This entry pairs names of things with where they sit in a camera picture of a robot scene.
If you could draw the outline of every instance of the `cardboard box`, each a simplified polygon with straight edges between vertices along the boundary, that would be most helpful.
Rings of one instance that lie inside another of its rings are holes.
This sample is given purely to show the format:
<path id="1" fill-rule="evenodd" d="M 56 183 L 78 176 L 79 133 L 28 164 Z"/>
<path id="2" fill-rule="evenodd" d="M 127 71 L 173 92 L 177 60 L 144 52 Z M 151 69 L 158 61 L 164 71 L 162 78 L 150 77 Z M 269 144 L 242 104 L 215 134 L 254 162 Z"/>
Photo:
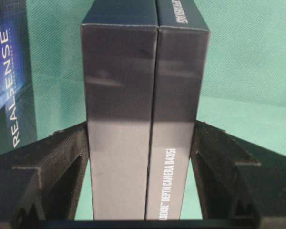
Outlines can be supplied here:
<path id="1" fill-rule="evenodd" d="M 156 3 L 96 0 L 81 34 L 94 219 L 143 220 Z"/>
<path id="2" fill-rule="evenodd" d="M 157 0 L 147 220 L 179 219 L 209 29 L 192 0 Z"/>
<path id="3" fill-rule="evenodd" d="M 25 0 L 0 0 L 0 154 L 36 138 Z"/>

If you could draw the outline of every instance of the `green background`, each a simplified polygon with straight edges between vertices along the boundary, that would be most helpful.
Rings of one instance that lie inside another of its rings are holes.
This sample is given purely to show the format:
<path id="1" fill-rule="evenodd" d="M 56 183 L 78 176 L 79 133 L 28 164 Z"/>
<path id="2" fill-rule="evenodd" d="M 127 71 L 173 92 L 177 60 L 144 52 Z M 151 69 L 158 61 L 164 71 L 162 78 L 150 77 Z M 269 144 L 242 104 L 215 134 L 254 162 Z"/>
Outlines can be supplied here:
<path id="1" fill-rule="evenodd" d="M 195 2 L 212 31 L 198 119 L 286 155 L 286 0 Z M 79 26 L 92 3 L 27 0 L 39 139 L 85 121 Z M 199 218 L 190 167 L 182 219 Z M 76 219 L 92 219 L 89 167 Z"/>

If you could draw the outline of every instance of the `realsense box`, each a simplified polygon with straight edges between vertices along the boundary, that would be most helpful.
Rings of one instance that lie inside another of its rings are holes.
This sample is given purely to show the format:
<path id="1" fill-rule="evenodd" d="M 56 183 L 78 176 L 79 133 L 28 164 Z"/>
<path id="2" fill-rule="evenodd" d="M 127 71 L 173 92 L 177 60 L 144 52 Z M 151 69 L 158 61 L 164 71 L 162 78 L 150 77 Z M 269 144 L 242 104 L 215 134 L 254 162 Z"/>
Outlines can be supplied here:
<path id="1" fill-rule="evenodd" d="M 147 220 L 179 219 L 209 29 L 192 0 L 157 0 Z"/>
<path id="2" fill-rule="evenodd" d="M 36 141 L 25 0 L 0 0 L 0 154 Z"/>
<path id="3" fill-rule="evenodd" d="M 95 220 L 143 220 L 158 35 L 154 0 L 96 0 L 81 25 Z"/>

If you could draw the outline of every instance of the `blue graphic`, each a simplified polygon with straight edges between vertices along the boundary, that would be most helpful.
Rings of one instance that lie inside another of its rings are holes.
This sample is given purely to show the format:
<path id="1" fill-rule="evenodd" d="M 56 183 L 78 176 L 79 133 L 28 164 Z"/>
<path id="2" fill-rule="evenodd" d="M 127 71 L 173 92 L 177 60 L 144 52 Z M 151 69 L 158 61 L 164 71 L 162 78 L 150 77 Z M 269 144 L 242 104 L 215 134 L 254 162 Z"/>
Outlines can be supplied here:
<path id="1" fill-rule="evenodd" d="M 17 31 L 12 22 L 0 26 L 0 110 L 13 103 L 13 96 L 25 84 L 22 53 Z"/>

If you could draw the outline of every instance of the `teal backdrop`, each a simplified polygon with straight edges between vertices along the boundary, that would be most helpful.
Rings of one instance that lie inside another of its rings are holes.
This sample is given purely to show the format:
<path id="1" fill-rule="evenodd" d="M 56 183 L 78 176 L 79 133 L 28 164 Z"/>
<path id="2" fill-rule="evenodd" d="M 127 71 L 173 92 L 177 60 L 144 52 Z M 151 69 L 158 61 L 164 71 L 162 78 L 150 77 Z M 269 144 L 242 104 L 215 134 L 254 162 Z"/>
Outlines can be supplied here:
<path id="1" fill-rule="evenodd" d="M 286 0 L 195 2 L 212 31 L 198 119 L 286 155 Z M 39 139 L 86 119 L 80 23 L 92 3 L 27 0 Z M 191 165 L 181 216 L 201 218 Z M 92 219 L 89 167 L 76 219 Z"/>

